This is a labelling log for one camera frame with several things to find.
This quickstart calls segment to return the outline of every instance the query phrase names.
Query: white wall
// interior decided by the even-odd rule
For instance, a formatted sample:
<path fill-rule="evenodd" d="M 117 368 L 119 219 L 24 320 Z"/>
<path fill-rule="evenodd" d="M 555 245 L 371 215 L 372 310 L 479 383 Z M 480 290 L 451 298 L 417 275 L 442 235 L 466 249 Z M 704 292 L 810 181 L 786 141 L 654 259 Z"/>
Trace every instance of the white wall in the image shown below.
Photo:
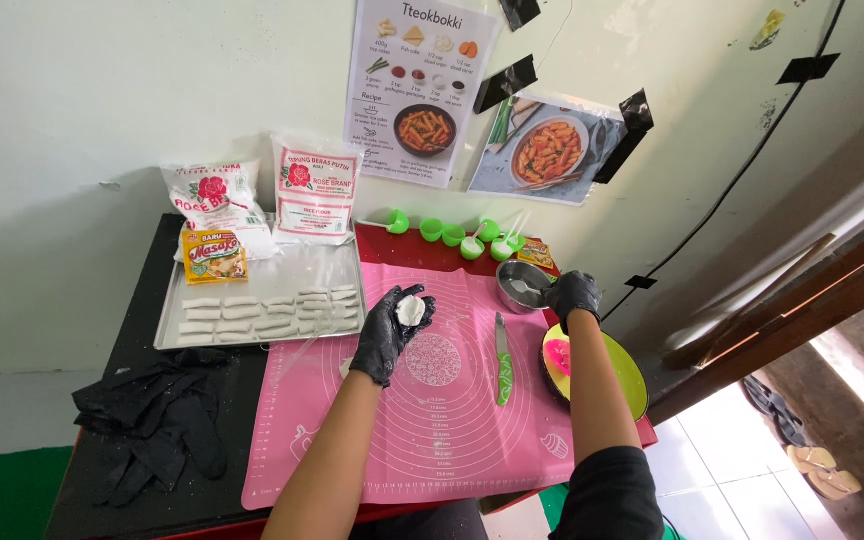
<path fill-rule="evenodd" d="M 785 103 L 792 86 L 775 81 L 814 53 L 831 6 L 797 3 L 540 4 L 524 29 L 502 31 L 491 70 L 534 53 L 534 92 L 616 105 L 644 87 L 656 127 L 612 183 L 580 208 L 458 192 L 493 111 L 473 118 L 449 191 L 363 178 L 356 214 L 396 207 L 462 222 L 533 210 L 527 233 L 550 241 L 560 266 L 596 274 L 608 309 L 705 213 L 762 136 L 771 100 Z M 494 0 L 462 4 L 500 14 Z M 787 14 L 779 36 L 749 51 L 773 8 Z M 157 164 L 261 154 L 269 131 L 341 138 L 353 29 L 354 3 L 340 0 L 0 2 L 0 371 L 105 364 L 169 212 Z M 715 256 L 864 124 L 864 2 L 848 1 L 827 52 L 843 55 L 802 92 L 721 215 L 609 319 L 630 349 L 663 341 L 677 298 L 726 288 L 701 279 Z M 270 184 L 260 194 L 268 205 Z M 782 240 L 745 241 L 769 254 Z M 738 257 L 724 274 L 718 264 L 716 276 L 755 262 Z M 682 289 L 696 283 L 707 286 Z"/>

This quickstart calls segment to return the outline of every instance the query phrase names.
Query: black table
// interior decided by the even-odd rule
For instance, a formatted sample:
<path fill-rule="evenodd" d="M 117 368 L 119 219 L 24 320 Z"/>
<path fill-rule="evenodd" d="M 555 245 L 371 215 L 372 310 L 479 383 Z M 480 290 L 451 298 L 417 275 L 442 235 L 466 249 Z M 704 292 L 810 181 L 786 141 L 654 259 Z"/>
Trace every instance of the black table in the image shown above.
<path fill-rule="evenodd" d="M 142 368 L 173 356 L 156 350 L 152 344 L 184 222 L 185 218 L 176 214 L 164 214 L 158 222 L 142 275 L 105 366 L 106 376 L 121 368 Z M 189 462 L 172 493 L 149 489 L 121 508 L 95 506 L 92 501 L 106 475 L 102 441 L 101 436 L 83 430 L 55 501 L 45 533 L 47 540 L 161 538 L 268 517 L 268 509 L 250 512 L 240 500 L 268 352 L 258 346 L 227 351 L 233 361 L 216 377 L 222 402 L 217 428 L 228 454 L 225 476 L 207 480 Z"/>

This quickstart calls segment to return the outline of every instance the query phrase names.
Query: black sleeve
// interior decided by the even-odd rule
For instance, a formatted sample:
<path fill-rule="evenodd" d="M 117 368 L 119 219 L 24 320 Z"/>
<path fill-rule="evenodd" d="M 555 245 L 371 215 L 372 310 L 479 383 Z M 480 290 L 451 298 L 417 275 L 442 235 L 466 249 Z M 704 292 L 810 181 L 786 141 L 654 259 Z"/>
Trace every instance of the black sleeve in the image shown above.
<path fill-rule="evenodd" d="M 549 540 L 661 540 L 666 531 L 645 452 L 605 448 L 572 472 Z"/>

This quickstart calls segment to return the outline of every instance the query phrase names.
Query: pink silicone baking mat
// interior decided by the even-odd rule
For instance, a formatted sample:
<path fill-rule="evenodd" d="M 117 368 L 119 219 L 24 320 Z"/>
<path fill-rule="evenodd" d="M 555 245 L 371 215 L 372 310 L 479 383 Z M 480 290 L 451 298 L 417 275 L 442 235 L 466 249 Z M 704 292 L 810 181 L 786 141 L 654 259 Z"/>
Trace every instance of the pink silicone baking mat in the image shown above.
<path fill-rule="evenodd" d="M 542 313 L 515 315 L 498 302 L 496 279 L 363 263 L 371 307 L 392 287 L 423 283 L 434 322 L 406 347 L 382 392 L 368 453 L 363 504 L 485 497 L 565 482 L 574 469 L 568 414 L 539 372 L 548 330 Z M 514 386 L 496 404 L 496 312 L 505 317 Z M 319 339 L 275 387 L 303 342 L 269 352 L 255 415 L 242 506 L 271 507 L 299 465 L 342 385 L 339 365 L 357 336 Z"/>

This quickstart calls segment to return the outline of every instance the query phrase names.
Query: green mat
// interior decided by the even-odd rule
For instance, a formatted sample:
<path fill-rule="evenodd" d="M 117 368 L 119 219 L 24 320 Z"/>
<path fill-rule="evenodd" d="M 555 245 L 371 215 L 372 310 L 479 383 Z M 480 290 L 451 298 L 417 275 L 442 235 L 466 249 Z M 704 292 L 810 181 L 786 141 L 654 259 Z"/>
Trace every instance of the green mat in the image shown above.
<path fill-rule="evenodd" d="M 559 521 L 562 520 L 562 507 L 566 503 L 566 496 L 569 495 L 569 485 L 561 483 L 538 493 L 538 498 L 542 501 L 542 508 L 545 509 L 545 519 L 549 522 L 549 530 L 555 531 L 559 526 Z M 662 535 L 662 540 L 686 540 L 685 536 L 676 536 L 668 524 L 665 526 L 665 534 Z"/>
<path fill-rule="evenodd" d="M 0 539 L 42 538 L 72 447 L 0 455 Z"/>

